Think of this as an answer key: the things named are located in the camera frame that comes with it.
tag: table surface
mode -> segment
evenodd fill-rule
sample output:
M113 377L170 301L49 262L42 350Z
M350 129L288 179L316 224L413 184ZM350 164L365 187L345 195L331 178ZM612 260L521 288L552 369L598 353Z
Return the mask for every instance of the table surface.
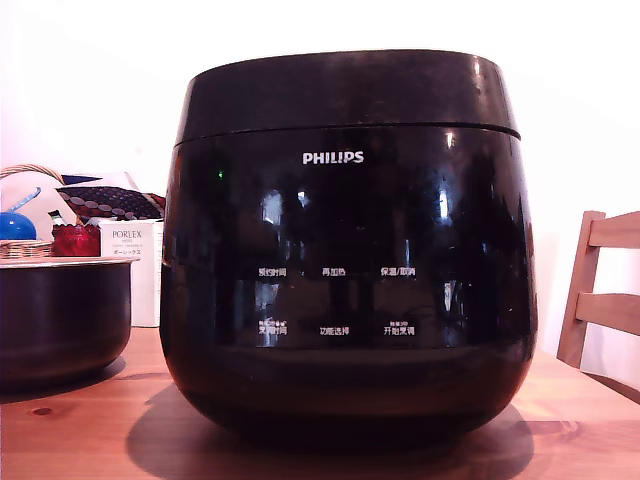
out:
M246 445L184 400L157 329L134 328L103 378L74 387L2 399L3 480L640 479L640 406L542 352L488 425L446 448L377 455Z

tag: chair backrest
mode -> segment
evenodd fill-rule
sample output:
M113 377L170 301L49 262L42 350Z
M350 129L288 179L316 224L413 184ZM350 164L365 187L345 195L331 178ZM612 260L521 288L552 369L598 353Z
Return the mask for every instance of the chair backrest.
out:
M564 314L558 358L580 368L587 323L640 335L640 296L594 294L600 247L640 248L640 212L605 218L584 212Z

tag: patterned cloth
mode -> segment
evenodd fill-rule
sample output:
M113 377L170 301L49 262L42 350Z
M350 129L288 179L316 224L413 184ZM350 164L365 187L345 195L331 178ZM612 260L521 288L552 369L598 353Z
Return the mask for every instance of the patterned cloth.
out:
M165 200L153 194L120 187L60 187L60 196L83 222L91 217L118 220L164 218Z

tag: white box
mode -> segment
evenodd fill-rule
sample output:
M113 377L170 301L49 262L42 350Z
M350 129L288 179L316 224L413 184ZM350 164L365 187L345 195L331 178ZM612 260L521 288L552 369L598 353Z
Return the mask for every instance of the white box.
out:
M160 265L162 259L162 220L100 222L101 255L132 257L131 325L160 325Z

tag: red container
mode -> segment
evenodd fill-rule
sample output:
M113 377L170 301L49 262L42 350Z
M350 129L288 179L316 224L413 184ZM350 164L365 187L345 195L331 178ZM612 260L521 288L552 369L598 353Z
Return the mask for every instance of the red container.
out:
M54 225L54 257L99 257L100 229L94 226Z

